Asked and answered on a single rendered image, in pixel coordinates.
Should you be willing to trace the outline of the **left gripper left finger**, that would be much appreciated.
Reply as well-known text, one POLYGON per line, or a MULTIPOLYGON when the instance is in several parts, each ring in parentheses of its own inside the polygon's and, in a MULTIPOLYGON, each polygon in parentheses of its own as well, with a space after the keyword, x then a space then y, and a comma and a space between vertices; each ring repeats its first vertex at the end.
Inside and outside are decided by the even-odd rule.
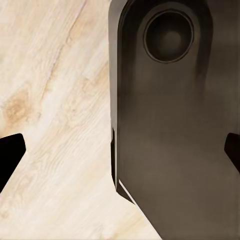
POLYGON ((26 152, 21 133, 0 138, 0 193, 26 152))

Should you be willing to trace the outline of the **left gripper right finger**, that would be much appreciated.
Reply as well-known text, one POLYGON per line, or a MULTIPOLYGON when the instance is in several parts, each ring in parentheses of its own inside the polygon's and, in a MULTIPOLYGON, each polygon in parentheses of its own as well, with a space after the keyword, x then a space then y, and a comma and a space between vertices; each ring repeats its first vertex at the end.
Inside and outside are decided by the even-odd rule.
POLYGON ((240 135, 228 133, 224 151, 240 174, 240 135))

